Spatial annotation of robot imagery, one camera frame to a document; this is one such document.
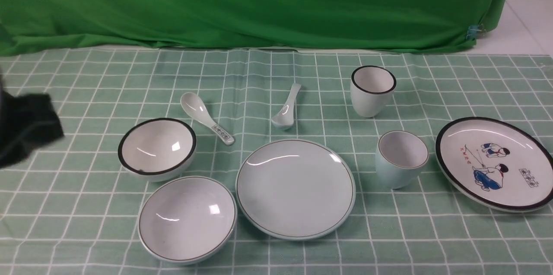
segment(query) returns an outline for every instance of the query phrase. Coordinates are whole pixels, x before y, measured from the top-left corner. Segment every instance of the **white floor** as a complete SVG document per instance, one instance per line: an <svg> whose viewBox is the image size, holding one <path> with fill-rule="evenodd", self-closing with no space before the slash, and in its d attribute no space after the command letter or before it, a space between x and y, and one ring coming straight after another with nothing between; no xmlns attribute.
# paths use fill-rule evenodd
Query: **white floor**
<svg viewBox="0 0 553 275"><path fill-rule="evenodd" d="M553 0L507 0L499 26L468 53L553 56Z"/></svg>

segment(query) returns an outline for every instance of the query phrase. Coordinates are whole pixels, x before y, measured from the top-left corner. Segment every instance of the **spoon handle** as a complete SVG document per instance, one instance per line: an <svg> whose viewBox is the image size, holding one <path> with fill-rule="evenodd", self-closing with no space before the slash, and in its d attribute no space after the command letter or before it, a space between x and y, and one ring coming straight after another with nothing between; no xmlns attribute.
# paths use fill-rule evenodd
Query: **spoon handle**
<svg viewBox="0 0 553 275"><path fill-rule="evenodd" d="M235 139L229 134L223 127L215 124L208 126L217 135L225 145L232 145L235 143Z"/></svg>
<svg viewBox="0 0 553 275"><path fill-rule="evenodd" d="M296 96L298 96L298 92L300 91L300 88L302 88L301 84L294 83L292 84L292 88L290 88L290 94L288 94L288 99L286 99L285 106L288 106L289 109L294 110L294 104L296 103Z"/></svg>

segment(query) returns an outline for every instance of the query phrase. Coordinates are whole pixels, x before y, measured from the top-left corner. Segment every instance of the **dinnerware set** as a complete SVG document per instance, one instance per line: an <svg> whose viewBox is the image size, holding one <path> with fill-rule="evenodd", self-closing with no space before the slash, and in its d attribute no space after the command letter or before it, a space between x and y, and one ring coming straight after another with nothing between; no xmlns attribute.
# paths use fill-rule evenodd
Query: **dinnerware set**
<svg viewBox="0 0 553 275"><path fill-rule="evenodd" d="M351 76L357 114L376 116L389 103L395 76L378 66L362 66ZM300 84L292 84L283 108L271 118L278 129L294 125ZM183 94L181 105L193 120L225 143L232 135L217 124L201 98ZM119 144L121 164L146 181L178 177L192 163L197 138L187 123L157 118L133 127ZM400 189L425 170L430 151L407 131L383 134L375 145L375 169L382 185ZM528 212L553 199L553 159L517 127L489 118L461 118L436 139L436 158L446 178L463 194L506 212ZM348 218L356 185L345 161L324 145L300 139L261 146L243 161L235 197L220 182L191 176L158 188L144 204L138 230L154 257L183 265L217 252L232 234L237 209L260 231L283 240L305 241L336 230Z"/></svg>

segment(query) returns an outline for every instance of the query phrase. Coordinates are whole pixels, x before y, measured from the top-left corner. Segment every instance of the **white plate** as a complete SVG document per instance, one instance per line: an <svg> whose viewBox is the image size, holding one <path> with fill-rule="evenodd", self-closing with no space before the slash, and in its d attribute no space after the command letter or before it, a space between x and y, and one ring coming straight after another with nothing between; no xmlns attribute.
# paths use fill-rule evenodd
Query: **white plate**
<svg viewBox="0 0 553 275"><path fill-rule="evenodd" d="M236 177L238 205L254 226L285 240L334 231L355 203L355 182L333 151L310 141L282 140L253 152Z"/></svg>
<svg viewBox="0 0 553 275"><path fill-rule="evenodd" d="M184 177L148 198L140 212L138 234L154 257L187 265L219 251L236 218L235 199L224 185L210 178Z"/></svg>
<svg viewBox="0 0 553 275"><path fill-rule="evenodd" d="M484 117L460 118L436 139L450 182L469 198L504 212L529 212L553 199L553 159L517 127Z"/></svg>
<svg viewBox="0 0 553 275"><path fill-rule="evenodd" d="M146 181L177 177L192 163L196 134L185 122L154 118L134 126L119 143L121 165Z"/></svg>

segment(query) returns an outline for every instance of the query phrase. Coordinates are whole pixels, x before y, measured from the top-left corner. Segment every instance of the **cartoon child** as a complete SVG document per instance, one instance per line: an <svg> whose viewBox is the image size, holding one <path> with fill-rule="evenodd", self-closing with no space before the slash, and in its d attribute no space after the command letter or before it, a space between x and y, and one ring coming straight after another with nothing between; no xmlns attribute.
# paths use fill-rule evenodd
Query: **cartoon child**
<svg viewBox="0 0 553 275"><path fill-rule="evenodd" d="M503 174L509 171L509 168L503 164L499 164L495 167L486 167L482 165L482 168L472 167L474 171L474 182L482 187L482 190L488 191L499 190L503 188Z"/></svg>
<svg viewBox="0 0 553 275"><path fill-rule="evenodd" d="M509 149L502 148L499 145L496 145L495 143L484 143L482 145L482 152L486 154L487 157L505 157L511 153Z"/></svg>

